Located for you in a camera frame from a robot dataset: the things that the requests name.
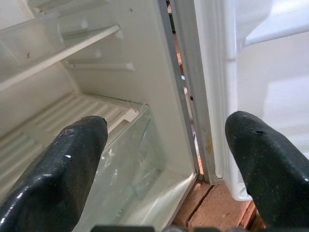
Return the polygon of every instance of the brick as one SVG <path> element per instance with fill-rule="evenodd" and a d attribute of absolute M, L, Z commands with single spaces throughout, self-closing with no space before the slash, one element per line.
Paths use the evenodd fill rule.
<path fill-rule="evenodd" d="M 182 227 L 187 227 L 189 219 L 200 206 L 210 188 L 209 184 L 196 183 L 175 217 L 174 223 Z"/>
<path fill-rule="evenodd" d="M 225 185 L 214 186 L 188 222 L 188 229 L 216 227 L 226 231 L 240 224 L 250 201 L 238 202 Z"/>
<path fill-rule="evenodd" d="M 253 202 L 250 202 L 250 205 L 249 205 L 248 209 L 246 210 L 243 218 L 241 219 L 241 221 L 239 223 L 239 226 L 242 227 L 242 228 L 247 229 L 248 226 L 253 221 L 255 215 L 256 215 L 255 204 Z"/>

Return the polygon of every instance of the ribbed plastic panel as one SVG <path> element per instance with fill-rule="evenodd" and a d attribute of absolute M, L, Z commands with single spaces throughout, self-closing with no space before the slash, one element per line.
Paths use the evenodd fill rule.
<path fill-rule="evenodd" d="M 21 131 L 0 141 L 0 199 L 42 150 L 38 142 Z"/>
<path fill-rule="evenodd" d="M 138 113 L 124 101 L 75 93 L 66 96 L 0 140 L 0 199 L 65 126 L 96 115 L 106 119 L 110 133 L 123 121 L 131 122 Z"/>

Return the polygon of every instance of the clear plastic crisper drawer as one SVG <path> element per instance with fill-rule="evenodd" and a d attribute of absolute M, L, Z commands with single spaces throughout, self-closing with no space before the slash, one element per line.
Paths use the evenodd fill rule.
<path fill-rule="evenodd" d="M 107 148 L 75 232 L 117 224 L 142 200 L 164 168 L 163 151 L 148 107 Z"/>

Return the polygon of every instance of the white refrigerator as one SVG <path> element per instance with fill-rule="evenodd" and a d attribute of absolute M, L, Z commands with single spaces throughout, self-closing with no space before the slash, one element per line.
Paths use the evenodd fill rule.
<path fill-rule="evenodd" d="M 197 178 L 250 199 L 224 134 L 236 110 L 309 152 L 309 3 L 170 4 L 184 77 L 165 0 L 1 0 L 0 198 L 88 115 L 107 120 L 109 140 L 75 232 L 160 231 Z"/>

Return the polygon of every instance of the refrigerator door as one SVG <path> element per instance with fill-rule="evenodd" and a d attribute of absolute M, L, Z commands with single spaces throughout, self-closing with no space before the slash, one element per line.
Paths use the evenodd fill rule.
<path fill-rule="evenodd" d="M 309 152 L 309 2 L 195 0 L 215 174 L 248 200 L 225 139 L 237 110 L 262 118 Z"/>

